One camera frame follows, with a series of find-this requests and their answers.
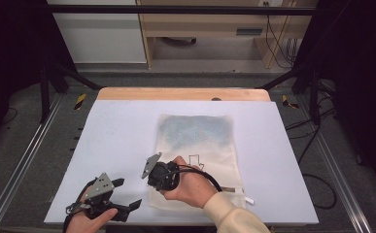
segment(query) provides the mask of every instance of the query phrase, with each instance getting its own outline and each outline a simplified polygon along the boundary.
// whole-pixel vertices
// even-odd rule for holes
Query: beige sleeve
[[[234,206],[222,192],[209,199],[203,212],[215,223],[219,233],[270,233],[255,214]]]

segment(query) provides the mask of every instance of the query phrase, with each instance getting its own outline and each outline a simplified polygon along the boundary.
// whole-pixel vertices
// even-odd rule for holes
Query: gray floor
[[[275,79],[286,70],[278,67],[271,70],[261,68],[255,45],[252,40],[246,39],[218,41],[198,39],[195,45],[158,41],[154,67],[151,70],[129,65],[81,66],[84,76],[107,86],[255,87]],[[0,222],[2,232],[29,232],[26,228],[33,228],[30,232],[44,232],[45,228],[60,232],[60,226],[46,225],[43,220],[51,204],[51,197],[57,192],[78,142],[80,128],[85,126],[86,116],[97,95],[95,90],[90,90],[71,79],[68,81],[71,88],[67,94],[62,94],[51,127],[24,174],[13,201],[3,215]],[[277,102],[284,125],[307,118],[301,108],[294,109],[282,104],[284,94],[288,96],[290,103],[302,105],[301,102],[306,99],[304,95],[292,95],[291,83],[292,80],[289,80],[269,92],[271,99]],[[0,194],[39,126],[41,113],[39,93],[39,86],[32,85],[16,93],[11,99],[11,109],[4,121],[16,117],[0,128]],[[74,110],[77,98],[82,93],[86,93],[84,104],[80,110]],[[326,99],[322,103],[321,112],[332,107],[331,101]],[[289,136],[297,138],[311,132],[312,128],[304,125],[289,131]],[[375,174],[371,168],[357,164],[356,153],[352,150],[337,117],[324,118],[320,133],[345,175],[370,227],[376,232]],[[312,134],[309,134],[300,139],[291,139],[296,158],[302,154],[311,136]],[[300,165],[301,172],[316,175],[334,186],[318,145],[318,141],[314,141],[307,150]],[[314,203],[320,206],[331,204],[332,193],[326,185],[309,177],[305,179]],[[301,227],[276,226],[275,230],[276,232],[357,232],[348,216],[346,205],[342,203],[339,196],[334,208],[330,210],[317,208],[316,211],[319,224]]]

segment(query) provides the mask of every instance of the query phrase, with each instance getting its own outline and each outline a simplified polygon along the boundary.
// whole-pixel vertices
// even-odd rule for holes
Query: wooden edge
[[[97,100],[212,100],[270,101],[264,89],[105,87]]]

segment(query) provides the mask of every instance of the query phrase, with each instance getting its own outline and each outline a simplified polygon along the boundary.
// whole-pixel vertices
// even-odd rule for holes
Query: cloth
[[[209,199],[203,212],[215,223],[219,233],[270,233],[256,215],[235,207],[222,192],[216,193]]]
[[[245,196],[233,143],[232,119],[229,116],[169,116],[159,119],[156,151],[159,161],[172,161],[180,155],[189,165],[197,165],[216,179],[232,203],[245,208]],[[200,210],[179,201],[167,201],[153,188],[149,192],[150,206],[162,210]]]

